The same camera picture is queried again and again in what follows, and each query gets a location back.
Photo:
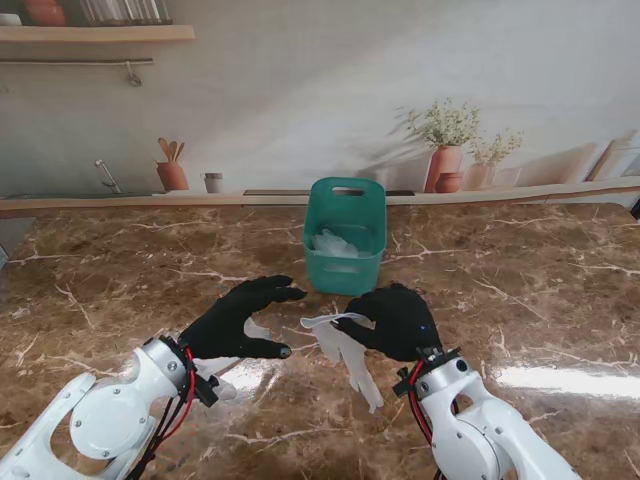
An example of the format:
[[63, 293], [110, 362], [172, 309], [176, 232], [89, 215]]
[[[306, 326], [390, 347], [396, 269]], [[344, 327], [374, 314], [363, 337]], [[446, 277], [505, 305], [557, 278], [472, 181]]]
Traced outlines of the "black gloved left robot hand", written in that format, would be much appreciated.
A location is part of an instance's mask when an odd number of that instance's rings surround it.
[[306, 292], [292, 285], [286, 275], [274, 275], [246, 280], [187, 327], [179, 343], [188, 347], [197, 359], [238, 357], [241, 359], [286, 359], [291, 355], [288, 345], [264, 338], [250, 337], [244, 325], [253, 314], [272, 303], [301, 300]]

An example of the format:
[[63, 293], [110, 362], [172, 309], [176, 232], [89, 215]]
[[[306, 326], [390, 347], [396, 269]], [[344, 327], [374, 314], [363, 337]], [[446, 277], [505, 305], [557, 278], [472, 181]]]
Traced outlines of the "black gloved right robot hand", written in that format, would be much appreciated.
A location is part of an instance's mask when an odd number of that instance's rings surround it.
[[419, 349], [442, 348], [427, 303], [400, 283], [351, 300], [331, 324], [367, 349], [396, 361], [417, 361]]

